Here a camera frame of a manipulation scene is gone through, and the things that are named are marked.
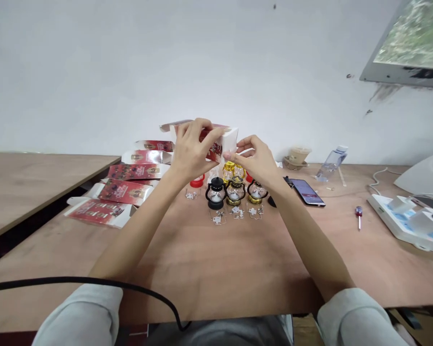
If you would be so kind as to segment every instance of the window frame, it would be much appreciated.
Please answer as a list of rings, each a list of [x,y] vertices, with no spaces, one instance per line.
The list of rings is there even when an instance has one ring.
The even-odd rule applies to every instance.
[[[374,62],[375,57],[379,53],[380,48],[388,37],[388,34],[403,13],[403,10],[409,5],[410,1],[411,0],[401,1],[401,4],[396,9],[393,18],[380,38],[380,41],[366,64],[359,80],[366,82],[384,82],[419,87],[433,87],[433,69],[431,68]]]

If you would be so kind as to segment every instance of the glass pane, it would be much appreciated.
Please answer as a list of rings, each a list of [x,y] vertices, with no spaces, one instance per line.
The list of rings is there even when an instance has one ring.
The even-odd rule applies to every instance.
[[[433,68],[433,0],[411,0],[374,62]]]

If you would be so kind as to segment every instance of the wooden desk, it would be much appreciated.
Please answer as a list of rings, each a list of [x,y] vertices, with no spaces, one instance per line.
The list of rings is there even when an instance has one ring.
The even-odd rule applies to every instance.
[[[0,153],[0,235],[119,160],[118,156]]]
[[[394,238],[366,202],[365,185],[381,168],[344,165],[347,187],[338,174],[327,185],[314,180],[317,165],[288,175],[306,179],[327,203],[324,209],[308,211],[337,247],[358,287],[384,307],[432,305],[433,253]],[[382,194],[405,194],[392,185],[395,175],[381,173],[379,179]],[[357,205],[364,211],[361,232],[354,215]],[[169,298],[183,320],[301,313],[320,307],[321,297],[276,209],[265,203],[263,220],[228,218],[224,226],[213,225],[207,210],[204,198],[189,201],[183,191],[157,230],[134,283]],[[86,275],[117,232],[59,215],[0,260],[0,281]],[[0,332],[36,330],[77,286],[0,292]],[[132,292],[125,292],[120,314],[122,324],[174,320],[163,303]]]

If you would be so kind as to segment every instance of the window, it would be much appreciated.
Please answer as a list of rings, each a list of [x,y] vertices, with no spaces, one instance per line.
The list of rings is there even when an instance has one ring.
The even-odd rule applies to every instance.
[[[360,80],[433,87],[433,0],[404,0]]]

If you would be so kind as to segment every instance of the red printed packaging box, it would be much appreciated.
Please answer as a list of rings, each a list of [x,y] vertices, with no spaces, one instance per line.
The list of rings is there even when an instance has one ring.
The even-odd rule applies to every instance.
[[[166,152],[173,152],[175,145],[172,141],[137,141],[135,147],[140,150],[163,150]]]
[[[141,180],[130,180],[132,183],[137,184],[143,184],[143,185],[149,185],[152,187],[156,187],[159,185],[160,180],[158,179],[141,179]]]
[[[163,150],[133,150],[122,155],[126,164],[165,163],[172,162],[172,154]]]
[[[71,197],[67,203],[72,205],[72,208],[64,213],[64,216],[116,228],[122,228],[137,210],[129,204],[88,197]]]
[[[174,123],[164,124],[160,126],[162,132],[170,132],[172,141],[176,143],[178,127],[184,123],[190,122],[191,120],[181,120]],[[214,127],[225,128],[223,136],[218,138],[216,142],[211,146],[206,158],[215,162],[225,163],[226,160],[223,158],[225,151],[236,152],[237,150],[237,133],[239,129],[237,127],[230,127],[224,125],[213,124]],[[199,140],[202,142],[209,131],[202,130]]]
[[[154,190],[152,186],[123,180],[107,179],[98,183],[87,193],[88,197],[140,206]]]
[[[165,164],[114,165],[109,168],[108,178],[119,180],[160,179],[170,168]]]

